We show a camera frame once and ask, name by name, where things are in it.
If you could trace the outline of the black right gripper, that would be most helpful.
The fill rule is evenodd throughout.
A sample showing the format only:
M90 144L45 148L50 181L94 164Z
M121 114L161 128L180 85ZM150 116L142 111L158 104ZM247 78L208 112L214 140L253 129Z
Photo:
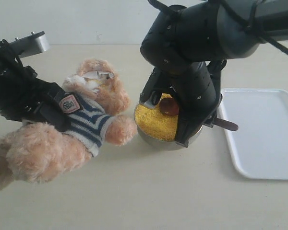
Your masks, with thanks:
M179 107L174 141L187 148L203 124L212 128L219 103L219 93L213 83L213 73L206 62L170 62L168 64L168 94Z

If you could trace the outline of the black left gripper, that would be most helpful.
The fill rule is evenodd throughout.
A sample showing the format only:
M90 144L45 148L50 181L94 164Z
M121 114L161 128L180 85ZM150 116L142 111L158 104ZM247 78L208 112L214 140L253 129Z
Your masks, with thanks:
M0 115L5 119L23 125L46 123L65 132L71 123L64 112L81 110L83 106L75 93L37 78L30 66L0 62Z

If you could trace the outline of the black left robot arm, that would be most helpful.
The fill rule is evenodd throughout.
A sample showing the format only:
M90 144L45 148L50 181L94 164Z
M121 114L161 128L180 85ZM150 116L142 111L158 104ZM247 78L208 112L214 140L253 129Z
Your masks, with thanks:
M0 115L16 122L37 122L59 132L71 128L71 120L59 103L67 96L55 82L38 78L31 66L24 66L10 44L0 47Z

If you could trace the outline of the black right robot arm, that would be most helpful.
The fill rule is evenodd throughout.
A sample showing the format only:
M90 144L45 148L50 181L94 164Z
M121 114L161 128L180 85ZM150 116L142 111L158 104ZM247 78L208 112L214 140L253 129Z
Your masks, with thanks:
M150 4L159 14L140 52L153 66L139 102L153 108L161 95L179 107L174 142L188 147L203 126L236 130L218 119L221 71L229 59L247 58L269 43L288 55L288 0L204 0L191 7Z

